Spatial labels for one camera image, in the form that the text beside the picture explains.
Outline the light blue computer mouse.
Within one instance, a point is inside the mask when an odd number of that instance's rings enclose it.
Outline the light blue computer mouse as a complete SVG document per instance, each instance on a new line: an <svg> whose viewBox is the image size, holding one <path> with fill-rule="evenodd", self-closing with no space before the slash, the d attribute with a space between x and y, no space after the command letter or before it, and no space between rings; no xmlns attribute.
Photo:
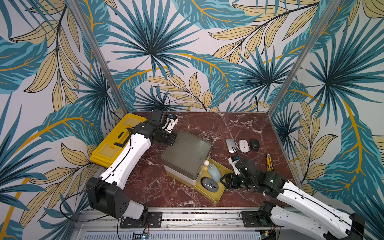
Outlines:
<svg viewBox="0 0 384 240"><path fill-rule="evenodd" d="M209 170L208 173L211 175L212 179L215 182L220 182L220 179L222 177L222 174L220 173L219 169L214 164L209 164L208 166Z"/></svg>

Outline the yellow pull-out drawer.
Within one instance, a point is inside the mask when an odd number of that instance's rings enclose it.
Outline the yellow pull-out drawer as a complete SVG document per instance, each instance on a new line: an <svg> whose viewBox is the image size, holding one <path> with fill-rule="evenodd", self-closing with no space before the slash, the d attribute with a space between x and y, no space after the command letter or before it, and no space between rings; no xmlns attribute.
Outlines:
<svg viewBox="0 0 384 240"><path fill-rule="evenodd" d="M203 178L209 178L211 180L214 180L213 177L211 176L210 172L205 171L204 169L202 169L200 178L198 179L197 183L194 186L192 186L192 188L194 190L198 191L200 194L202 194L210 202L218 203L220 201L224 191L226 190L226 187L220 182L220 178L222 178L225 174L233 173L233 171L224 167L223 165L219 164L218 162L212 160L211 158L208 158L208 161L210 162L210 165L214 165L220 173L220 177L218 178L219 181L216 182L216 184L218 185L218 190L215 193L213 193L213 192L208 191L206 188L203 187L203 185L202 185L202 179Z"/></svg>

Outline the dark grey computer mouse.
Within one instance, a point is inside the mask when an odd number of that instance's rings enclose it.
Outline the dark grey computer mouse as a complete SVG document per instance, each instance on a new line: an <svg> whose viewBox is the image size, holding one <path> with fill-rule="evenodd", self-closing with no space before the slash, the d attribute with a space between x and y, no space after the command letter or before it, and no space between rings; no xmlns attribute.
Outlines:
<svg viewBox="0 0 384 240"><path fill-rule="evenodd" d="M213 179L204 177L201 179L201 185L204 189L208 190L211 193L216 193L219 190L219 185Z"/></svg>

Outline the grey drawer unit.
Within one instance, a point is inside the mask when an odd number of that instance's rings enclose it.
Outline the grey drawer unit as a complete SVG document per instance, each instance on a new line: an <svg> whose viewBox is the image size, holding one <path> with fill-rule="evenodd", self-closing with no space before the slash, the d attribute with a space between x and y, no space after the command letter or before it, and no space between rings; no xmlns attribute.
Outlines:
<svg viewBox="0 0 384 240"><path fill-rule="evenodd" d="M213 143L191 133L179 131L175 142L162 154L167 175L195 186L202 174L204 161L211 153Z"/></svg>

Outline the silver computer mouse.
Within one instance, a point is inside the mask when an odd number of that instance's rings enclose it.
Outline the silver computer mouse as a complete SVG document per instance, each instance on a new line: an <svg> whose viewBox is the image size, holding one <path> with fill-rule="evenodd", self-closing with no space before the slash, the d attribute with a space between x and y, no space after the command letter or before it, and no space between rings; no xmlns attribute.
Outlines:
<svg viewBox="0 0 384 240"><path fill-rule="evenodd" d="M229 153L234 154L237 152L236 142L233 139L226 139L226 144Z"/></svg>

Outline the white computer mouse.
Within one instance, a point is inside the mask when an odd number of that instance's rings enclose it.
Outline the white computer mouse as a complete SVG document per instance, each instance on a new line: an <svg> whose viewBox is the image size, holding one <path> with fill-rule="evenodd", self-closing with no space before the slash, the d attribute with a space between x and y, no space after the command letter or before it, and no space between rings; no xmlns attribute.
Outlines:
<svg viewBox="0 0 384 240"><path fill-rule="evenodd" d="M238 145L242 153L249 152L249 143L246 140L239 140Z"/></svg>

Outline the black computer mouse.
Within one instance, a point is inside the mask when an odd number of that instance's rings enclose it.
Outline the black computer mouse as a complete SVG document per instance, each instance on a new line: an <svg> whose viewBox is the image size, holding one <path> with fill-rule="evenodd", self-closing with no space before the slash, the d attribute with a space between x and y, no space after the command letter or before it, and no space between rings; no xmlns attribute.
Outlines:
<svg viewBox="0 0 384 240"><path fill-rule="evenodd" d="M260 142L257 139L250 139L250 148L252 151L259 151L260 150Z"/></svg>

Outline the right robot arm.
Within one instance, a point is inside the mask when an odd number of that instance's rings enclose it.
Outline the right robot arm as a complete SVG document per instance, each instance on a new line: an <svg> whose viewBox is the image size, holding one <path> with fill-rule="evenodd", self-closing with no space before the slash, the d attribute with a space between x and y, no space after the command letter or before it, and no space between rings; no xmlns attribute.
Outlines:
<svg viewBox="0 0 384 240"><path fill-rule="evenodd" d="M298 188L275 171L264 172L247 159L237 158L236 173L225 174L221 183L226 189L245 188L286 203L296 214L274 203L264 202L257 214L277 227L295 230L315 240L362 240L365 218L332 208Z"/></svg>

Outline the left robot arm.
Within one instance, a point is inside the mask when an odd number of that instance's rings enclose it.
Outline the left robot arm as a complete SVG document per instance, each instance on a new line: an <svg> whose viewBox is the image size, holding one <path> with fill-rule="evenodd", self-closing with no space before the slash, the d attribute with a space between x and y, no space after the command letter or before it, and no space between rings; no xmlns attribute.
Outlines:
<svg viewBox="0 0 384 240"><path fill-rule="evenodd" d="M128 136L123 152L98 178L88 180L86 190L92 209L119 219L145 218L145 206L129 198L124 192L134 167L152 143L173 145L177 134L173 132L178 120L168 119L165 124L147 120L136 125Z"/></svg>

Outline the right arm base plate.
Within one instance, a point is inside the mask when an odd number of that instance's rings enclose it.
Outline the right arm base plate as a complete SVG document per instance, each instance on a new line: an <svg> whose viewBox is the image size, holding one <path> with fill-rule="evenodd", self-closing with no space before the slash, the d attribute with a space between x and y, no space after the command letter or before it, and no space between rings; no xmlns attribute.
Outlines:
<svg viewBox="0 0 384 240"><path fill-rule="evenodd" d="M243 211L240 213L240 219L245 228L271 228L275 226L269 217L256 211Z"/></svg>

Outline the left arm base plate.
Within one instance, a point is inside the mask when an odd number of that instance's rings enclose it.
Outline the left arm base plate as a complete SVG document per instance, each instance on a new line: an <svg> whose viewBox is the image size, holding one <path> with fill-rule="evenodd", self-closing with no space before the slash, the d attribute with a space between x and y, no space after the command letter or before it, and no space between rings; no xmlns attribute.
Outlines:
<svg viewBox="0 0 384 240"><path fill-rule="evenodd" d="M162 225L162 217L162 212L144 211L142 216L137 220L133 218L123 217L121 219L119 227L121 229L159 229Z"/></svg>

